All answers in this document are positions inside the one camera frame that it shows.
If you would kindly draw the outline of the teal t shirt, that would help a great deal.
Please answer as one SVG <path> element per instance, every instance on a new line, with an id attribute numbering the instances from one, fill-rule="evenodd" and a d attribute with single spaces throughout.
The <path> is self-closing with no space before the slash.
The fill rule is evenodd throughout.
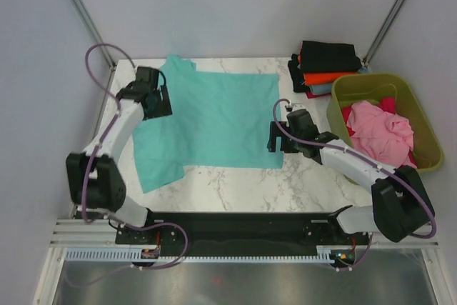
<path id="1" fill-rule="evenodd" d="M 185 166 L 280 169 L 283 157 L 267 149 L 277 74 L 198 71 L 170 55 L 170 116 L 141 122 L 133 132 L 134 161 L 142 191 L 182 179 Z"/>

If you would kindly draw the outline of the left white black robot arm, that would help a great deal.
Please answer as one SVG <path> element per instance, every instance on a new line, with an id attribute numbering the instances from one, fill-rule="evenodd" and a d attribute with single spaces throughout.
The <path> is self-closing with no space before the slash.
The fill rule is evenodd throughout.
<path id="1" fill-rule="evenodd" d="M 66 158 L 71 200 L 132 226 L 131 233 L 141 243 L 156 237 L 156 225 L 148 210 L 126 195 L 126 185 L 118 168 L 121 152 L 134 129 L 143 121 L 172 115 L 164 73 L 152 67 L 136 68 L 135 79 L 114 95 L 116 112 L 106 128 L 81 153 Z"/>

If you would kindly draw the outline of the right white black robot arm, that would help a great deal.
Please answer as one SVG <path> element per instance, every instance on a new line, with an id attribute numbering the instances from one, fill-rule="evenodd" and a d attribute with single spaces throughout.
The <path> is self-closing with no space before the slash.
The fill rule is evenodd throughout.
<path id="1" fill-rule="evenodd" d="M 380 233 L 394 243 L 407 236 L 431 239 L 436 235 L 435 211 L 413 167 L 393 167 L 357 152 L 337 135 L 320 132 L 307 110 L 292 111 L 286 121 L 274 119 L 267 149 L 302 154 L 369 192 L 371 205 L 347 206 L 330 215 L 326 231 L 333 242 L 340 244 L 363 232 Z"/>

